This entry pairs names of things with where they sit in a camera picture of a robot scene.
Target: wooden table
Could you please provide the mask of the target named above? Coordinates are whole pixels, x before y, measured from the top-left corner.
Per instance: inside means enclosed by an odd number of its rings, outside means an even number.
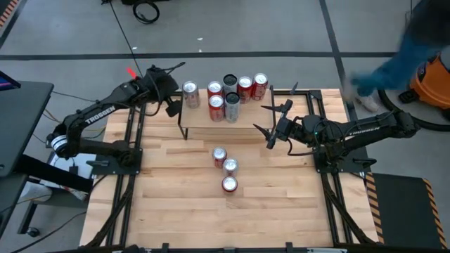
[[[321,91],[327,118],[346,122],[339,90]],[[294,102],[289,118],[307,115],[304,96],[276,96],[275,102],[279,105],[287,98]],[[293,242],[294,247],[332,246],[323,189],[312,156],[288,157],[288,144],[283,141],[268,150],[263,135],[255,129],[190,129],[185,141],[177,118],[163,112],[162,108],[145,121],[142,170],[134,189],[128,245],[285,247],[285,242]],[[127,110],[120,110],[109,116],[105,141],[124,138],[127,115]],[[232,196],[224,194],[222,172],[212,163],[211,152],[218,145],[239,161],[239,187]],[[293,152],[307,150],[294,143]],[[351,174],[340,178],[348,212],[368,237],[377,240],[363,181]],[[116,176],[108,176],[92,193],[81,245],[95,236],[110,214],[115,182]],[[337,211],[335,215],[343,242]]]

